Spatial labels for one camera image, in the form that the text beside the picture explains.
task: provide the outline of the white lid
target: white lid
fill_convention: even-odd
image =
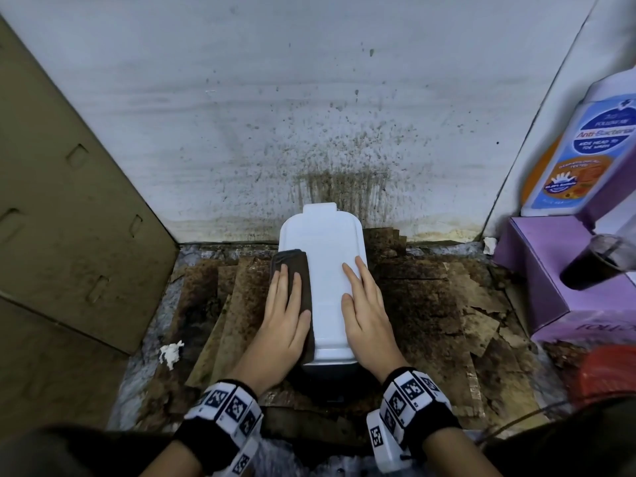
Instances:
[[[342,263],[351,266],[358,277],[355,256],[366,264],[362,224],[353,214],[339,211],[336,203],[306,204],[302,214],[282,225],[279,251],[289,249],[307,254],[315,339],[314,362],[310,364],[355,362],[346,341],[340,301],[344,293],[351,294]]]

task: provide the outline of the brown cloth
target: brown cloth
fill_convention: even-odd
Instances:
[[[312,288],[309,280],[309,264],[307,262],[306,252],[300,249],[290,249],[288,251],[280,251],[272,258],[272,266],[270,269],[270,282],[274,277],[274,272],[281,270],[281,264],[287,264],[289,270],[288,284],[288,300],[291,296],[292,285],[294,283],[294,273],[300,274],[303,282],[303,288],[300,296],[300,312],[312,310]],[[299,365],[311,363],[314,361],[315,340],[314,340],[314,323],[309,327],[309,333],[305,339],[303,353],[298,360]]]

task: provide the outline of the red object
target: red object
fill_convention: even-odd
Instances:
[[[576,408],[612,397],[598,395],[600,393],[636,393],[636,346],[599,346],[583,360],[577,383],[578,394],[572,395],[572,404]]]

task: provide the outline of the hand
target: hand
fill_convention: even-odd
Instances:
[[[355,358],[383,384],[394,369],[409,364],[396,344],[380,289],[360,256],[356,256],[355,265],[362,281],[347,264],[342,264],[353,292],[353,297],[342,295],[346,339]]]
[[[311,324],[311,312],[300,311],[302,281],[294,273],[288,303],[288,269],[281,265],[270,284],[265,304],[265,317],[249,348],[228,375],[248,385],[257,396],[262,395],[283,378],[296,364],[303,351]]]

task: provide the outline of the dark drink cup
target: dark drink cup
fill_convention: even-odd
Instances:
[[[620,236],[597,234],[560,277],[568,288],[580,291],[634,270],[636,246]]]

